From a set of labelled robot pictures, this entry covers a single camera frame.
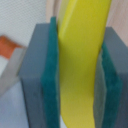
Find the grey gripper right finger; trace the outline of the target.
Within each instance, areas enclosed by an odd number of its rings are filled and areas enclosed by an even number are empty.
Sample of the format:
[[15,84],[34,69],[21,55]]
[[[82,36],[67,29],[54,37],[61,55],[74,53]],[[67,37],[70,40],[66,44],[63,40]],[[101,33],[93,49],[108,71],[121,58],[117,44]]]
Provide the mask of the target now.
[[128,47],[107,27],[97,60],[95,128],[128,128]]

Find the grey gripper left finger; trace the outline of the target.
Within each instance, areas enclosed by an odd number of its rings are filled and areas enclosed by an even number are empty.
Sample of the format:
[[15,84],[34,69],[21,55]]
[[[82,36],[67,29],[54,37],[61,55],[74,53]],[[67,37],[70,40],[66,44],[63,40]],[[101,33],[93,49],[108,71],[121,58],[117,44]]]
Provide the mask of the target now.
[[35,26],[19,76],[30,128],[60,128],[59,49],[56,18]]

